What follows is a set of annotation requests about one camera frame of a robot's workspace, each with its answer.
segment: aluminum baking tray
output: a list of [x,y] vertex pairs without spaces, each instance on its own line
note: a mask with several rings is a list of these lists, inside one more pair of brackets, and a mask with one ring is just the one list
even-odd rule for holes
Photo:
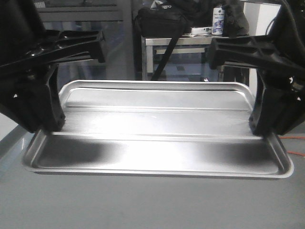
[[40,130],[23,163],[40,174],[285,178],[279,138],[254,136],[254,98],[239,83],[74,81],[66,122]]

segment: white can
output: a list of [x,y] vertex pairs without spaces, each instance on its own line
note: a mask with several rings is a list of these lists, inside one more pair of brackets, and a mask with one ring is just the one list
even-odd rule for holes
[[224,31],[224,10],[221,6],[213,9],[212,35],[222,35]]

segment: stainless steel table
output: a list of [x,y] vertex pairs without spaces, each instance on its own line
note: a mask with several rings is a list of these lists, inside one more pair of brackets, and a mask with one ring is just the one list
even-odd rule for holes
[[[294,135],[302,135],[304,125]],[[281,180],[37,175],[24,169],[32,135],[18,127],[0,161],[1,229],[304,229],[305,158]],[[304,141],[284,140],[303,151]]]
[[[153,73],[153,48],[155,46],[168,45],[171,38],[143,38],[142,37],[142,80],[148,80],[147,73]],[[212,37],[197,36],[197,37],[182,37],[178,40],[177,46],[183,45],[203,45],[211,44]],[[175,48],[173,53],[198,53],[204,52],[205,47],[202,48]]]

